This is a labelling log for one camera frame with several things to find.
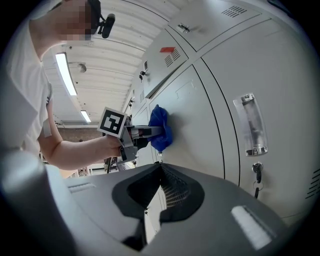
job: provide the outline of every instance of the white t-shirt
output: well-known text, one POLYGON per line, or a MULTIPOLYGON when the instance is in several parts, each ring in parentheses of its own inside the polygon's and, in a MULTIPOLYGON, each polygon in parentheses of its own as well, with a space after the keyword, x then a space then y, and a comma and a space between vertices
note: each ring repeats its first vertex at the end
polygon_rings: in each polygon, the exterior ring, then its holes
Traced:
POLYGON ((29 21, 17 29, 7 46, 0 84, 0 145, 6 149, 22 147, 38 155, 43 127, 50 135, 46 106, 53 91, 35 51, 29 21))

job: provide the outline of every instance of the fluorescent lamp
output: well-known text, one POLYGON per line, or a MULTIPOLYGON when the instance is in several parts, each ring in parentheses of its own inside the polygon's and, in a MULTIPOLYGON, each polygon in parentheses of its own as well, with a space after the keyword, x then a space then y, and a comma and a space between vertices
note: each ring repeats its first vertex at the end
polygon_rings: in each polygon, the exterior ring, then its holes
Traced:
POLYGON ((84 119, 85 119, 88 123, 91 123, 91 120, 90 120, 90 118, 89 118, 89 116, 88 116, 88 114, 87 114, 87 111, 81 110, 80 112, 81 112, 81 114, 83 115, 84 119))
POLYGON ((56 62, 59 67, 60 74, 64 81, 64 84, 71 96, 77 95, 74 82, 71 79, 70 70, 67 62, 67 55, 65 52, 57 53, 55 55, 56 62))

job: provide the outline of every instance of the blue cloth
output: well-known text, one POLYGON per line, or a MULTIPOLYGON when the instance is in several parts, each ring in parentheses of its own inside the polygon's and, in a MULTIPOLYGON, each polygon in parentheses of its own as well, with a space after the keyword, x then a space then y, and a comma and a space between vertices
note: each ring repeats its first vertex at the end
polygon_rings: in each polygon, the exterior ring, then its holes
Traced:
POLYGON ((151 142, 151 146, 159 152, 165 150, 173 142, 172 130, 170 126, 167 126, 168 113, 167 111, 156 105, 152 110, 149 126, 161 126, 163 127, 163 133, 154 137, 148 138, 151 142))

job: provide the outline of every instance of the hand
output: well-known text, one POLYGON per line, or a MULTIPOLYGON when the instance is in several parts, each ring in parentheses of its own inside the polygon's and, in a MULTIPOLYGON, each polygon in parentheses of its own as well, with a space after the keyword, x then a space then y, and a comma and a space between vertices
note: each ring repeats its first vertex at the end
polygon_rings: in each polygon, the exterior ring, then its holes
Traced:
POLYGON ((109 147, 110 155, 112 157, 120 157, 121 143, 117 137, 106 135, 107 145, 109 147))

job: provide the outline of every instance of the person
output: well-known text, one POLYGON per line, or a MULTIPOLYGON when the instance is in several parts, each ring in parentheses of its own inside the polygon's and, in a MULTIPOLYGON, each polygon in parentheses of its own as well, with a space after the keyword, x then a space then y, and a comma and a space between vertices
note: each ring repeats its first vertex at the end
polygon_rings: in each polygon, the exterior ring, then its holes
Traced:
POLYGON ((0 128, 0 149, 20 148, 35 155, 41 150, 50 164, 63 170, 120 156, 120 142, 113 136, 63 141, 54 120, 52 85, 42 63, 50 48, 93 35, 100 15, 98 0, 63 0, 18 28, 1 60, 0 118, 5 125, 0 128))

